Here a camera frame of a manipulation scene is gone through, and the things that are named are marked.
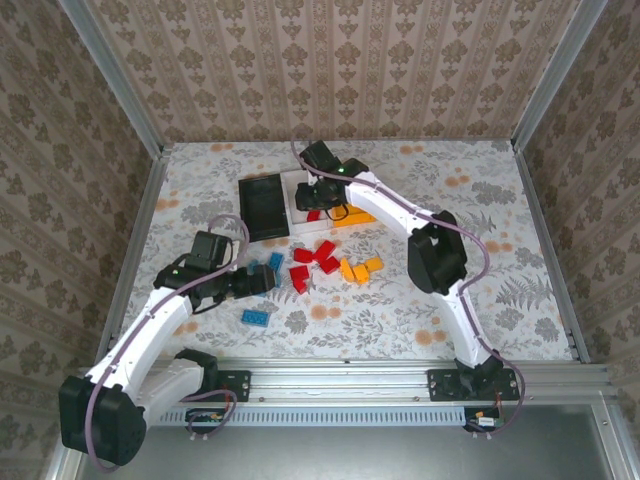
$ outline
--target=blue block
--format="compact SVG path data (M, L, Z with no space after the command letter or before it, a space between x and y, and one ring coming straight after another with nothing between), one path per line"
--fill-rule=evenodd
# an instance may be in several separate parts
M247 265L247 273L249 275L253 275L253 267L257 267L258 265L260 265L260 262L257 260L251 260L249 262L249 264Z
M282 262L284 262L284 255L281 253L272 253L271 258L269 259L269 266L271 270L276 272L276 274L280 271L280 267L282 266Z
M269 314L258 310L245 310L241 322L254 327L266 327L269 325Z

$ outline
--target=toy block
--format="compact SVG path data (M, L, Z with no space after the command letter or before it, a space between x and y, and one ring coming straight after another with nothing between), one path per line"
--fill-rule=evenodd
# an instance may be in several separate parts
M320 245L320 248L316 250L316 253L313 254L313 258L316 262L322 263L327 258L329 258L329 255L331 255L331 252L333 252L335 249L336 246L333 242L325 240L324 242L322 242L322 245Z
M340 260L340 273L342 273L342 278L347 282L354 282L356 279L353 274L353 270L351 269L351 265L349 265L349 261L346 258Z
M320 268L324 273L329 275L340 268L340 262L336 257L329 257L320 264Z
M293 288L295 288L298 293L300 295L302 295L303 293L305 293L307 291L307 284L304 283L304 280L300 279L300 278L296 278L293 281Z
M359 225L361 223L371 223L376 221L374 216L369 215L364 210L354 207L353 205L347 205L346 210L343 206L334 207L331 216L333 218L341 219L333 222L334 227L346 227L349 225Z
M367 271L377 272L378 270L382 270L384 268L384 263L380 260L380 257L370 258L366 262L364 262L364 266L367 267Z
M280 272L280 267L282 267L282 262L284 262L284 255L281 253L272 253L271 258L269 259L268 265L271 267L271 270L276 272L277 274Z
M367 267L364 265L356 265L353 267L353 274L356 277L356 282L358 285L362 285L369 281L369 272L367 271Z
M320 220L320 210L312 210L307 213L307 222L315 222Z
M293 267L289 269L289 275L291 275L291 280L306 280L309 278L309 269L306 265L301 265L299 267Z
M269 325L269 314L258 310L245 310L241 322L254 327L266 327Z
M306 248L296 248L293 251L293 259L300 263L311 263L313 262L313 252Z

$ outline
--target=wallpaper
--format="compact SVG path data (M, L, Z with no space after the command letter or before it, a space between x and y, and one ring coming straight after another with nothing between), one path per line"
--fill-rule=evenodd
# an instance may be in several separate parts
M579 0L90 0L165 142L508 138Z
M150 158L55 1L0 2L0 478L58 439L93 362Z
M594 361L640 439L640 2L611 1L525 156Z

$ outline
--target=wire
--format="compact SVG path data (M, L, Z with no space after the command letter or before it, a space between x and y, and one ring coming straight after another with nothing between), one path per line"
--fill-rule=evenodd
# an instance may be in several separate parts
M117 465L113 465L111 467L105 467L100 462L100 459L96 455L96 449L93 443L93 433L91 430L92 422L93 422L93 411L95 409L96 401L98 399L98 394L100 393L100 390L102 389L105 382L107 381L107 378L109 378L109 375L115 372L118 362L123 357L123 355L127 351L127 348L129 348L133 340L138 336L140 331L145 327L145 325L149 322L149 320L151 320L154 317L154 315L158 312L158 310L160 310L169 300L171 300L172 298L178 295L181 295L182 293L192 289L193 287L197 287L201 283L208 282L209 280L212 280L216 277L219 277L220 275L225 274L226 272L231 270L234 266L238 265L244 259L244 256L247 253L247 249L249 248L249 229L247 228L247 225L242 221L242 219L237 215L232 215L229 213L216 215L211 220L209 220L209 224L208 224L209 231L211 231L211 227L218 220L222 218L232 219L242 229L242 232L244 234L244 242L242 243L242 247L240 248L238 257L235 260L232 260L231 262L229 262L225 267L221 268L220 270L216 270L215 272L210 273L209 275L200 277L174 290L173 292L168 294L166 297L164 297L162 300L160 300L158 303L156 303L153 307L151 307L149 312L143 317L143 319L136 326L136 328L126 338L122 347L113 356L113 359L111 360L111 362L109 362L109 365L105 368L104 373L102 374L98 382L93 387L93 390L91 391L91 396L89 397L89 403L87 404L87 413L84 418L84 436L87 442L87 454L89 455L89 459L91 460L91 463L93 464L93 466L102 473L112 473L118 469Z
M342 208L344 208L344 211L346 212L344 214L344 216L340 217L340 218L331 218L331 215L329 215L329 210L325 210L324 214L327 216L327 218L329 218L329 220L331 220L332 222L339 222L341 220L344 220L345 218L347 218L349 216L349 209L347 208L347 205L345 203L343 203L341 205Z
M458 291L458 296L460 297L460 302L462 303L462 308L464 309L464 312L465 312L465 314L467 316L467 320L469 321L469 325L471 326L471 330L473 331L473 334L475 335L475 338L478 340L478 343L480 343L482 348L484 348L489 355L491 355L492 357L494 357L498 361L502 362L503 364L505 364L509 368L511 368L516 373L516 375L518 375L518 378L520 379L520 384L521 384L520 398L518 399L518 403L516 404L516 409L513 412L513 415L511 415L509 420L502 427L494 430L491 433L492 433L492 435L495 435L497 433L500 433L500 432L504 431L520 415L520 411L522 410L522 405L524 403L524 397L525 397L525 393L526 393L526 382L525 382L525 379L524 379L524 375L522 374L522 371L513 362L507 360L502 355L500 355L498 352L494 351L487 344L487 342L485 342L485 340L480 336L480 330L478 329L478 326L476 325L476 322L473 320L473 316L471 314L471 309L469 308L469 305L467 305L467 302L466 302L466 300L464 298L464 295L463 295L465 290L467 290L467 288L469 288L474 283L478 282L489 271L489 266L491 264L491 260L489 258L489 251L487 250L487 247L484 245L484 243L482 243L482 240L480 240L473 233L469 232L468 230L465 230L464 228L458 227L457 225L453 225L451 223L444 222L442 220L437 220L437 219L432 218L431 216L429 216L429 215L427 215L427 214L425 214L423 212L416 211L415 207L413 207L412 205L407 204L403 199L399 198L391 190L388 190L384 185L375 184L373 182L370 182L368 180L364 180L362 178L347 177L347 176L344 176L344 175L336 175L334 173L323 172L322 170L319 170L317 168L312 167L311 165L306 163L304 161L304 159L300 156L300 154L296 151L295 140L293 138L291 139L291 152L293 153L293 156L296 158L296 160L298 160L298 163L303 168L305 168L306 170L309 170L311 173L314 173L316 175L319 175L319 176L325 177L325 178L332 178L334 180L340 180L342 182L359 183L359 184L365 185L365 186L367 186L369 188L373 188L374 190L380 192L385 197L387 197L389 200L394 202L396 205L402 207L404 210L409 212L411 215L416 216L416 217L418 217L418 218L420 218L422 220L425 220L427 222L433 223L434 225L438 225L439 227L448 228L449 230L453 230L454 232L458 232L459 234L464 235L465 237L469 238L471 241L473 241L473 243L475 243L480 248L480 250L482 251L482 255L484 256L484 266L483 266L482 270L480 271L480 273L478 273L476 276L472 277L471 279L467 280L465 283L462 284L462 286L460 287L460 290Z
M231 404L231 409L229 410L229 412L225 415L222 421L216 426L215 430L211 432L211 436L217 434L222 429L222 427L224 427L229 422L229 420L231 420L231 417L233 416L233 413L236 411L236 407L238 406L238 396L236 395L236 392L234 392L233 390L213 390L211 392L201 393L199 395L190 395L188 397L184 397L181 400L181 402L195 402L196 400L203 400L205 398L214 397L216 395L229 395L233 403ZM202 413L198 412L189 418L189 423L187 424L187 430L189 431L189 433L191 434L195 433L193 431L193 422L195 421L196 418L199 418L202 416L202 414L206 414L206 413L207 412L202 412Z
M221 303L222 303L222 300L218 300L213 305L209 305L208 307L202 308L200 310L194 310L193 312L191 312L191 315L200 315L201 313L208 312L209 310L213 310L214 308L220 306Z

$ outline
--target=red block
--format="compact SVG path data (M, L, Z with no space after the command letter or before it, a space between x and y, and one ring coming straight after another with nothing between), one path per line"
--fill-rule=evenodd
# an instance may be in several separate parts
M316 220L320 220L320 210L312 210L307 213L307 222L315 222Z
M293 280L294 282L296 280L306 280L307 278L309 278L309 269L305 265L290 268L289 275L291 275L291 280Z
M300 263L311 263L313 262L313 252L305 248L296 248L293 251L293 259Z
M307 291L307 284L301 278L296 278L293 281L293 288L295 288L300 295Z
M331 252L333 252L335 249L336 246L334 243L330 242L329 240L325 240L324 242L322 242L322 245L320 245L320 248L316 250L316 253L313 254L313 258L316 262L322 263L329 257L329 255L331 255Z
M340 268L340 262L336 257L329 257L320 264L320 268L324 273L329 275Z

